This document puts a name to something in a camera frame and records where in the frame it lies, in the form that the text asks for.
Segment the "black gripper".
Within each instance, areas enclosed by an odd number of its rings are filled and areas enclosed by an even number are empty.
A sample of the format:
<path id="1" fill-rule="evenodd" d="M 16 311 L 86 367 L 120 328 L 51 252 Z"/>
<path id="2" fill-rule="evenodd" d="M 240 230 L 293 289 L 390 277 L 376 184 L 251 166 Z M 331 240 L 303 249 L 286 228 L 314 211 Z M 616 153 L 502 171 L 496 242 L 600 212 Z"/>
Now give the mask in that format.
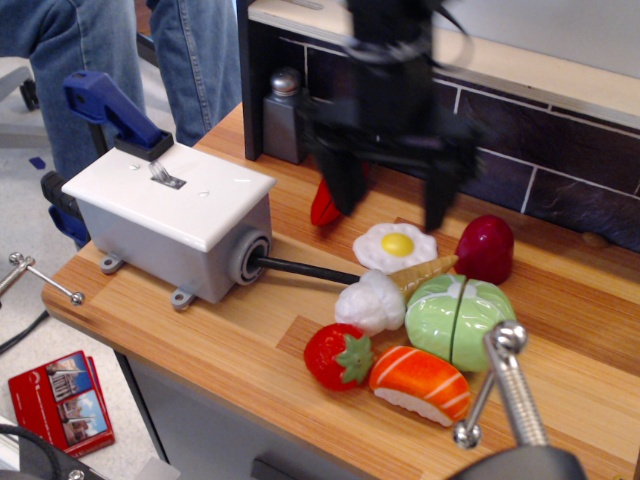
<path id="1" fill-rule="evenodd" d="M 352 89 L 303 107 L 306 141 L 338 211 L 350 216 L 368 188 L 365 161 L 426 171 L 425 230 L 439 229 L 478 171 L 479 131 L 439 105 L 429 64 L 349 66 Z"/>

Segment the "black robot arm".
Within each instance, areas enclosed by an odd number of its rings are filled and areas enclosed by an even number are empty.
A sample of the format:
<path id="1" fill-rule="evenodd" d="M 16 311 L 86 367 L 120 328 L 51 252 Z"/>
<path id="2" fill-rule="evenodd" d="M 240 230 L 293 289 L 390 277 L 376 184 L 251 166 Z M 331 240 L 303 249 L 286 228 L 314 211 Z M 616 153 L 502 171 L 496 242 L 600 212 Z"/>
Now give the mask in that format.
<path id="1" fill-rule="evenodd" d="M 339 212 L 352 214 L 367 191 L 363 167 L 375 163 L 423 179 L 424 227 L 434 231 L 459 187 L 476 176 L 481 137 L 435 95 L 432 17 L 448 13 L 440 1 L 349 1 L 346 8 L 353 89 L 305 104 L 304 141 Z"/>

